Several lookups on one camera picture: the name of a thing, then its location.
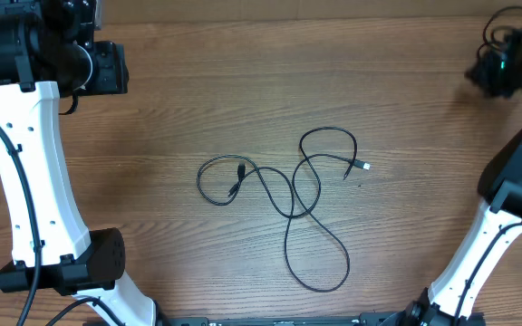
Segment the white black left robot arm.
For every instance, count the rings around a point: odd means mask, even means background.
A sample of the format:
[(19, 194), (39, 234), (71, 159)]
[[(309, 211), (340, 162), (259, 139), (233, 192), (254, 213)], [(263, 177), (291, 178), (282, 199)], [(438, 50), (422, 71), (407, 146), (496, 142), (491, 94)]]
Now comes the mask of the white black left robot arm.
[(0, 1), (0, 178), (12, 226), (0, 289), (53, 289), (109, 325), (164, 325), (126, 273), (121, 232), (83, 222), (65, 163), (61, 99), (128, 90), (123, 47), (96, 41), (101, 25), (97, 0)]

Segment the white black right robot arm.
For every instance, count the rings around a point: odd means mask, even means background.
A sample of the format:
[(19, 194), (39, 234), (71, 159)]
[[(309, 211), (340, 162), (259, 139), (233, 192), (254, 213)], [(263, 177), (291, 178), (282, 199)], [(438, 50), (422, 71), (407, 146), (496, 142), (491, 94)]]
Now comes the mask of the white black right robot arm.
[[(505, 36), (485, 27), (476, 63), (465, 76), (489, 97), (522, 91), (522, 29)], [(473, 311), (480, 290), (510, 245), (522, 235), (522, 128), (489, 161), (478, 182), (480, 201), (469, 232), (442, 274), (385, 325), (483, 325)]]

